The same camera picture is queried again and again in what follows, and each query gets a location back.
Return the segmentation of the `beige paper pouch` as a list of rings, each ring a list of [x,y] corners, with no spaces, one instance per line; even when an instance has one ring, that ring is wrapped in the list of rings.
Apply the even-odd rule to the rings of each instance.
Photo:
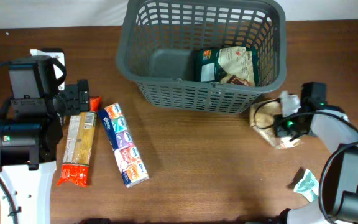
[[[250,106],[250,127],[260,134],[275,149],[287,149],[301,144],[300,139],[290,141],[291,137],[276,137],[273,128],[259,129],[273,124],[274,116],[281,113],[281,105],[277,101],[261,101]]]

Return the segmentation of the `green Nescafe coffee bag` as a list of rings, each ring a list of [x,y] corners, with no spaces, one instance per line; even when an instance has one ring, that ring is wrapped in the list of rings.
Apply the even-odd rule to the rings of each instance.
[[[257,52],[242,46],[210,48],[195,55],[195,80],[255,87]]]

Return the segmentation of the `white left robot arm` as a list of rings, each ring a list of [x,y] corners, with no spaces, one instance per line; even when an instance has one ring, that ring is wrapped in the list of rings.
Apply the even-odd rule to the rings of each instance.
[[[8,67],[12,95],[0,109],[1,223],[50,223],[64,119],[90,110],[89,84],[82,79],[60,90],[66,68],[47,55]]]

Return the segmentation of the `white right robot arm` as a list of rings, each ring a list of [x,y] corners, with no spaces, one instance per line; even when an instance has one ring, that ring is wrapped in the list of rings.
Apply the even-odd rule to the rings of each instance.
[[[358,129],[345,111],[326,100],[326,85],[309,82],[301,95],[283,92],[275,134],[319,138],[331,155],[319,180],[318,199],[281,213],[282,223],[358,223]]]

